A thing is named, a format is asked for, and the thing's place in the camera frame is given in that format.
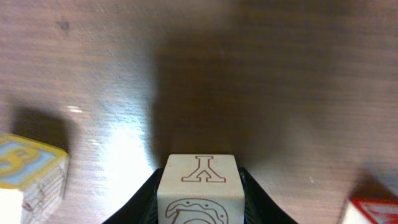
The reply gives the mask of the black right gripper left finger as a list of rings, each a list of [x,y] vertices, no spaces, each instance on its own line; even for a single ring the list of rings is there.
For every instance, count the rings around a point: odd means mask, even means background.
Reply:
[[[158,224],[157,190],[163,174],[158,168],[140,189],[103,224]]]

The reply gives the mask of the wooden block letter Y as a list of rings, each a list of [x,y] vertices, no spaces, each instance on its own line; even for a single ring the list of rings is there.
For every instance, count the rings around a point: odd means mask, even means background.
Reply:
[[[159,223],[243,224],[244,210],[233,155],[169,155],[157,189]]]

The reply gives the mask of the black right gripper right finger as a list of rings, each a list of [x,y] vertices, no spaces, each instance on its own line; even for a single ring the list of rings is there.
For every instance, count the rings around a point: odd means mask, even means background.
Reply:
[[[238,167],[245,195],[244,224],[297,224],[243,167]]]

